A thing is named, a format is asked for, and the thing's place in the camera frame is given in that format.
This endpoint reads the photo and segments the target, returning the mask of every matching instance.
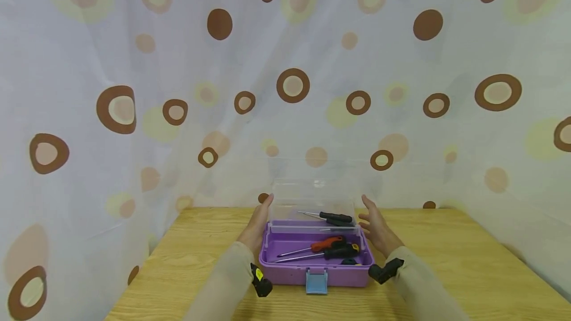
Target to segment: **wood grain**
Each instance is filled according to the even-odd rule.
[[[106,320],[180,320],[251,213],[246,208],[182,212]],[[383,215],[472,320],[571,320],[571,305],[464,213],[406,209],[386,210]],[[375,258],[378,264],[384,262],[379,254]],[[392,282],[380,286],[371,281],[366,288],[331,287],[327,296],[305,295],[301,286],[277,285],[264,299],[250,288],[233,320],[412,318]]]

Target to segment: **polka dot curtain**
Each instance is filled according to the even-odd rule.
[[[0,320],[102,320],[277,178],[460,209],[570,292],[570,3],[0,0]]]

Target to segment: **yellow tag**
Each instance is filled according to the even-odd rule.
[[[262,270],[256,269],[256,277],[258,278],[259,281],[262,281],[262,279],[264,278]]]

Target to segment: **transparent lid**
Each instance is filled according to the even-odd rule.
[[[270,205],[270,230],[274,233],[331,233],[356,230],[353,184],[338,179],[275,179]],[[342,225],[319,217],[320,212],[349,216]]]

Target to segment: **hand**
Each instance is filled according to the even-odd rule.
[[[266,228],[268,211],[273,200],[274,194],[270,194],[263,204],[256,207],[248,225],[244,228],[237,239],[238,242],[244,243],[253,254],[256,254],[256,251],[258,251],[262,246],[262,235],[264,233],[264,228]]]
[[[365,195],[361,196],[361,199],[369,213],[360,213],[358,217],[368,223],[360,222],[358,224],[364,229],[365,236],[371,241],[373,247],[387,258],[393,250],[403,246],[404,243],[391,231],[375,202],[369,200]]]

